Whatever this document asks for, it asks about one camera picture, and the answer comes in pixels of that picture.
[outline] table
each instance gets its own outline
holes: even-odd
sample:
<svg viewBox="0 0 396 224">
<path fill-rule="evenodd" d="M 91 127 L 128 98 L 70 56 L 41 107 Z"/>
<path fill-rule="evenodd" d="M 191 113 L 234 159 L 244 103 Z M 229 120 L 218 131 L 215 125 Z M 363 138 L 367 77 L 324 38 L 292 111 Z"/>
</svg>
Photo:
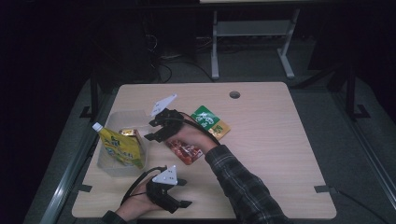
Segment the table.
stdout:
<svg viewBox="0 0 396 224">
<path fill-rule="evenodd" d="M 230 97 L 238 91 L 240 97 Z M 220 140 L 255 175 L 259 176 L 285 215 L 290 218 L 331 219 L 335 217 L 328 192 L 317 193 L 315 186 L 325 182 L 309 144 L 304 127 L 281 82 L 235 82 L 195 84 L 142 84 L 120 88 L 110 115 L 117 111 L 142 109 L 149 115 L 153 104 L 173 93 L 176 100 L 168 106 L 192 113 L 205 105 L 231 130 Z M 97 167 L 98 144 L 72 213 L 75 217 L 101 217 L 120 205 L 125 191 L 137 179 L 111 177 Z M 151 142 L 147 168 L 176 165 L 177 176 L 188 184 L 175 187 L 169 194 L 177 200 L 192 201 L 190 207 L 174 214 L 155 211 L 142 218 L 234 218 L 233 209 L 209 165 L 201 157 L 185 165 L 163 143 Z"/>
</svg>

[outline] transparent box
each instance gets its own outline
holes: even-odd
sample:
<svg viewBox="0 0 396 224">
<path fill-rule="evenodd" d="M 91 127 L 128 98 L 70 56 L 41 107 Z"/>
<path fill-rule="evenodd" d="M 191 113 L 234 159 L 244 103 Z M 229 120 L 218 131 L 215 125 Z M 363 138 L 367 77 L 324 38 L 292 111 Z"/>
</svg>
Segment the transparent box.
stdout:
<svg viewBox="0 0 396 224">
<path fill-rule="evenodd" d="M 139 131 L 142 138 L 141 156 L 144 167 L 139 169 L 133 165 L 124 165 L 110 156 L 103 145 L 101 145 L 99 151 L 98 167 L 115 177 L 141 175 L 145 171 L 146 164 L 148 163 L 148 150 L 150 145 L 150 141 L 147 140 L 144 135 L 154 132 L 149 122 L 150 117 L 146 115 L 144 110 L 125 110 L 110 114 L 105 127 L 111 131 L 116 133 L 121 129 L 136 129 Z"/>
</svg>

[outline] flannel shirt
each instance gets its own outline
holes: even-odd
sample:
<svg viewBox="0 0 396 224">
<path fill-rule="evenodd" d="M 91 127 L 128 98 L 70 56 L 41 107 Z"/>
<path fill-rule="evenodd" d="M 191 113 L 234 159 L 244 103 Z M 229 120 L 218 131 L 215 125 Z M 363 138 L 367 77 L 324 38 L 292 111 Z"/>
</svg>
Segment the flannel shirt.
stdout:
<svg viewBox="0 0 396 224">
<path fill-rule="evenodd" d="M 262 180 L 252 174 L 226 146 L 205 155 L 239 223 L 292 223 L 271 197 Z"/>
</svg>

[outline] black wire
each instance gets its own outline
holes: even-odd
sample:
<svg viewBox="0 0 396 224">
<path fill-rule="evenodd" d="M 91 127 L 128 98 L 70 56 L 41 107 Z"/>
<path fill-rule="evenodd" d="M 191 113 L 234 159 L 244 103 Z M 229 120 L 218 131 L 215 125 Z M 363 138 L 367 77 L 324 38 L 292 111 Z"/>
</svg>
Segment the black wire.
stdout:
<svg viewBox="0 0 396 224">
<path fill-rule="evenodd" d="M 149 173 L 151 173 L 151 172 L 153 172 L 153 171 L 155 171 L 155 170 L 159 170 L 159 171 L 162 172 L 162 171 L 166 170 L 166 167 L 165 167 L 165 168 L 160 167 L 160 166 L 154 167 L 154 168 L 149 169 L 149 170 L 146 171 L 145 173 L 143 173 L 141 176 L 139 176 L 139 177 L 136 179 L 136 181 L 132 184 L 132 186 L 126 191 L 125 195 L 124 195 L 123 198 L 122 198 L 121 204 L 125 203 L 125 201 L 126 201 L 129 197 L 131 197 L 131 193 L 132 193 L 132 191 L 134 191 L 134 189 L 137 187 L 137 185 L 139 185 L 140 182 L 142 182 L 142 180 L 143 180 Z"/>
<path fill-rule="evenodd" d="M 358 205 L 360 205 L 361 207 L 365 208 L 367 211 L 371 212 L 374 216 L 376 216 L 378 219 L 380 219 L 381 221 L 383 221 L 386 224 L 389 224 L 384 218 L 382 218 L 378 213 L 376 213 L 374 210 L 372 210 L 371 208 L 367 207 L 366 205 L 364 205 L 363 203 L 359 202 L 358 200 L 354 199 L 352 196 L 344 193 L 341 190 L 338 190 L 338 193 L 340 193 L 341 195 L 347 197 L 349 200 L 351 200 L 354 203 L 357 203 Z"/>
<path fill-rule="evenodd" d="M 243 50 L 246 49 L 243 49 L 243 46 L 235 41 L 232 43 L 223 43 L 218 46 L 218 53 L 221 54 L 235 54 Z"/>
<path fill-rule="evenodd" d="M 212 45 L 213 45 L 212 37 L 207 37 L 207 38 L 206 38 L 207 40 L 206 40 L 203 44 L 199 44 L 199 45 L 198 45 L 198 44 L 197 44 L 198 41 L 201 42 L 202 39 L 197 39 L 197 40 L 196 40 L 195 46 L 196 46 L 196 51 L 197 51 L 197 52 L 198 52 L 198 51 L 202 51 L 202 50 L 204 50 L 204 49 L 212 48 Z"/>
<path fill-rule="evenodd" d="M 146 192 L 141 192 L 141 193 L 137 193 L 137 194 L 131 194 L 131 195 L 129 195 L 129 197 L 134 197 L 134 196 L 142 195 L 142 194 L 146 194 Z"/>
<path fill-rule="evenodd" d="M 163 121 L 163 120 L 176 120 L 176 121 L 181 121 L 187 124 L 190 124 L 192 127 L 198 129 L 199 131 L 201 131 L 202 133 L 204 133 L 206 136 L 208 136 L 212 141 L 214 141 L 216 143 L 216 145 L 220 146 L 221 143 L 219 142 L 219 140 L 213 136 L 212 133 L 208 132 L 204 127 L 202 127 L 200 124 L 197 124 L 193 121 L 187 120 L 187 119 L 173 119 L 173 118 L 163 118 L 163 119 L 156 119 L 157 123 Z"/>
<path fill-rule="evenodd" d="M 161 83 L 166 83 L 166 82 L 168 82 L 168 81 L 171 79 L 171 77 L 172 77 L 172 75 L 173 75 L 172 69 L 171 69 L 170 67 L 166 66 L 165 64 L 162 64 L 162 63 L 160 63 L 159 66 L 163 66 L 163 67 L 165 67 L 166 69 L 169 70 L 169 77 L 168 77 L 165 81 L 163 81 L 163 79 L 162 79 L 162 77 L 161 77 L 161 74 L 159 74 L 159 80 L 160 80 L 160 82 L 161 82 Z"/>
<path fill-rule="evenodd" d="M 192 64 L 192 65 L 198 67 L 199 69 L 201 69 L 201 71 L 203 71 L 204 74 L 205 74 L 207 77 L 209 77 L 209 79 L 210 79 L 212 82 L 215 81 L 215 80 L 212 78 L 212 76 L 210 76 L 210 75 L 206 72 L 206 70 L 205 70 L 203 67 L 201 67 L 200 65 L 198 65 L 197 63 L 192 63 L 192 62 L 187 62 L 187 61 L 184 61 L 184 62 L 166 62 L 166 63 L 189 63 L 189 64 Z"/>
<path fill-rule="evenodd" d="M 195 119 L 192 118 L 192 116 L 190 116 L 190 115 L 188 115 L 188 114 L 186 114 L 186 113 L 184 113 L 184 112 L 178 112 L 178 113 L 180 113 L 180 114 L 182 114 L 182 115 L 185 115 L 185 116 L 188 117 L 189 119 L 195 120 Z"/>
</svg>

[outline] juice pouch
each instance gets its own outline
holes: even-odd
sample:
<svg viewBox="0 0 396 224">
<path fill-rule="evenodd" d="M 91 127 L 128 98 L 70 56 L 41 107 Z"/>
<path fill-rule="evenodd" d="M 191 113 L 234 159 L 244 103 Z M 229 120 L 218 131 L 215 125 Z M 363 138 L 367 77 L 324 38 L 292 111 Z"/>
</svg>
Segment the juice pouch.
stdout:
<svg viewBox="0 0 396 224">
<path fill-rule="evenodd" d="M 99 123 L 95 123 L 92 127 L 98 132 L 110 156 L 127 166 L 135 165 L 139 169 L 144 167 L 140 155 L 142 146 L 137 138 L 113 132 Z"/>
</svg>

